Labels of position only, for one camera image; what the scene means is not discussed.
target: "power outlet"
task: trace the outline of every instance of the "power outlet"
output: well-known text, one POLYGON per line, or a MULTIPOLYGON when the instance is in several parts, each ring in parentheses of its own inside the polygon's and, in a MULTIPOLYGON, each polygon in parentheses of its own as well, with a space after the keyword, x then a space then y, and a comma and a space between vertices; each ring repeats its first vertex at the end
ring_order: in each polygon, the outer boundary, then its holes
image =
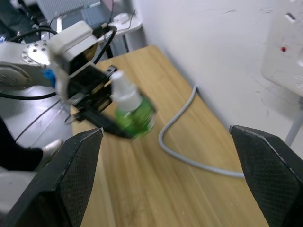
POLYGON ((278 0, 267 38, 262 74, 303 96, 303 1, 278 0))

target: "white wall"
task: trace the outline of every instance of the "white wall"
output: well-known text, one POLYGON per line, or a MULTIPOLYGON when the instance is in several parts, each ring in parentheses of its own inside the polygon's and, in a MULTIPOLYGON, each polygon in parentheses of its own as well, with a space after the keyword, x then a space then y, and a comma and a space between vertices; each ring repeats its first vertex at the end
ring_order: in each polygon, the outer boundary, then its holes
MULTIPOLYGON (((155 44, 228 127, 285 139, 298 96, 260 73, 275 0, 133 0, 147 44, 155 44)), ((292 149, 303 157, 303 130, 292 149)))

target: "green bottle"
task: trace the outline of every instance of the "green bottle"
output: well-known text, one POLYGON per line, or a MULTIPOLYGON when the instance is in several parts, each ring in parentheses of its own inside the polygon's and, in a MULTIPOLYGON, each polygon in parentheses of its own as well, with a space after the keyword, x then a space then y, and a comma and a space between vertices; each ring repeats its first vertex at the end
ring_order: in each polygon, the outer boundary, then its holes
POLYGON ((112 100, 117 103, 116 122, 133 137, 143 136, 155 125, 155 109, 140 95, 126 74, 119 70, 111 75, 112 100))

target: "white bottle cap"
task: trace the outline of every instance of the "white bottle cap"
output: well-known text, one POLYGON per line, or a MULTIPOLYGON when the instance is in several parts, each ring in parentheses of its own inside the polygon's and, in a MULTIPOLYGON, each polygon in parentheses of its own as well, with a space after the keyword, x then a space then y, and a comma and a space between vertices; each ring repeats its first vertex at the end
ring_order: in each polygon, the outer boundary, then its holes
POLYGON ((112 99, 118 104, 119 110, 126 112, 136 110, 142 102, 137 87, 127 79, 126 74, 121 70, 114 72, 110 79, 112 80, 112 99))

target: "wood grain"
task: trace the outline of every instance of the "wood grain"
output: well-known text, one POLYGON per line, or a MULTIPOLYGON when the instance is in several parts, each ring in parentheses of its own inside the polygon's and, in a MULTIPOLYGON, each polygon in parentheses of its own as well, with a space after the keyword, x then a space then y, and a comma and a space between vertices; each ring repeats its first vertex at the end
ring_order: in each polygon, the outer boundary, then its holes
MULTIPOLYGON (((124 70, 158 107, 156 125, 134 141, 105 135, 81 227, 266 227, 245 180, 206 172, 165 154, 162 127, 190 96, 191 87, 155 46, 99 64, 124 70)), ((114 105, 106 112, 113 114, 114 105)), ((74 134, 93 126, 74 123, 74 134)), ((228 131, 196 96, 168 130, 165 143, 186 157, 241 171, 228 131)))

